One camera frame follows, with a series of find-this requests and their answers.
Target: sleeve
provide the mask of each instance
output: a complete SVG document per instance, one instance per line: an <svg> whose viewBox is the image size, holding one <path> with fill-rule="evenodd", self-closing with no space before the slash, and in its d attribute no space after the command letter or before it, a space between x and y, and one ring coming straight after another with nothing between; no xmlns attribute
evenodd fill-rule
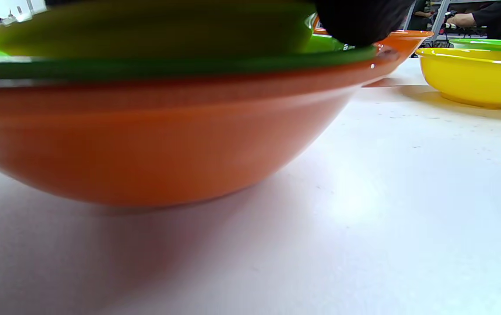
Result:
<svg viewBox="0 0 501 315"><path fill-rule="evenodd" d="M501 1L494 2L486 8L473 12L473 18L477 26L487 26L501 18Z"/></svg>

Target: shelf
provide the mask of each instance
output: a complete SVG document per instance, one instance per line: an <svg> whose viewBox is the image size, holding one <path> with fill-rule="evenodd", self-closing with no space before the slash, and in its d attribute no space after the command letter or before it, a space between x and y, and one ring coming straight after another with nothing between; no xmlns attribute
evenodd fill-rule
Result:
<svg viewBox="0 0 501 315"><path fill-rule="evenodd" d="M500 0L451 0L449 4L472 4L476 2L494 2L494 1L500 1ZM441 4L441 1L432 1L431 5L432 6L438 6Z"/></svg>

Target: white table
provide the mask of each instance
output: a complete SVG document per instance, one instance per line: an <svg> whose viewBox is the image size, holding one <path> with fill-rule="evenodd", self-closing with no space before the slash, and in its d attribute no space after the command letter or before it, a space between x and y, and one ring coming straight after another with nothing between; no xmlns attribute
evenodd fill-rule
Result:
<svg viewBox="0 0 501 315"><path fill-rule="evenodd" d="M501 115L417 62L223 199L131 212L0 175L0 315L501 315Z"/></svg>

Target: person's arm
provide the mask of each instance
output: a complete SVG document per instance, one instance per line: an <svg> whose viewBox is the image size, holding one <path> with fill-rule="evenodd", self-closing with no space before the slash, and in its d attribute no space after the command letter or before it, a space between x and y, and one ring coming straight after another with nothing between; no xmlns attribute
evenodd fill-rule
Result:
<svg viewBox="0 0 501 315"><path fill-rule="evenodd" d="M452 18L447 19L447 23L455 24L460 28L472 28L476 26L476 21L472 13L468 14L455 14Z"/></svg>
<svg viewBox="0 0 501 315"><path fill-rule="evenodd" d="M486 26L499 18L501 18L501 1L494 2L486 8L470 14L457 14L447 20L447 23L468 28L471 26Z"/></svg>
<svg viewBox="0 0 501 315"><path fill-rule="evenodd" d="M421 16L421 17L424 17L424 18L431 18L431 13L426 13L426 12L422 12L422 11L416 11L414 12L414 15L415 16Z"/></svg>

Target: bowl rim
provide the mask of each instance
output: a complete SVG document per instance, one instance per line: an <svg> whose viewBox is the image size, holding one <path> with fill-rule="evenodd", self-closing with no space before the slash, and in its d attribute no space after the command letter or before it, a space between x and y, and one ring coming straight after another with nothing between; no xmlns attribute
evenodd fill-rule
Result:
<svg viewBox="0 0 501 315"><path fill-rule="evenodd" d="M488 39L488 38L452 38L449 40L453 44L481 44L487 46L501 46L501 39Z"/></svg>
<svg viewBox="0 0 501 315"><path fill-rule="evenodd" d="M72 84L74 82L273 73L357 63L372 59L377 52L377 48L371 45L348 50L243 58L45 60L22 56L0 56L0 80L62 80Z"/></svg>
<svg viewBox="0 0 501 315"><path fill-rule="evenodd" d="M432 31L414 31L414 30L396 30L394 32L391 32L389 37L413 37L413 38L428 38L433 36Z"/></svg>
<svg viewBox="0 0 501 315"><path fill-rule="evenodd" d="M475 51L475 52L494 52L501 53L501 51L497 50L489 50L489 49L460 49L460 48L420 48L416 50L416 55L420 58L447 58L452 60L466 60L470 62L479 62L479 63L490 63L490 64L498 64L501 65L501 60L493 60L493 59L482 59L482 58L473 58L469 56L455 56L453 54L445 54L445 53L435 53L435 51L440 52L454 52L458 50L464 51Z"/></svg>
<svg viewBox="0 0 501 315"><path fill-rule="evenodd" d="M260 106L273 98L290 98L324 93L341 95L349 88L379 80L401 64L399 53L384 49L364 62L312 70L212 76L178 80L131 80L93 84L0 87L0 119L34 119L64 114L135 114L186 111L189 108L225 106L230 110Z"/></svg>

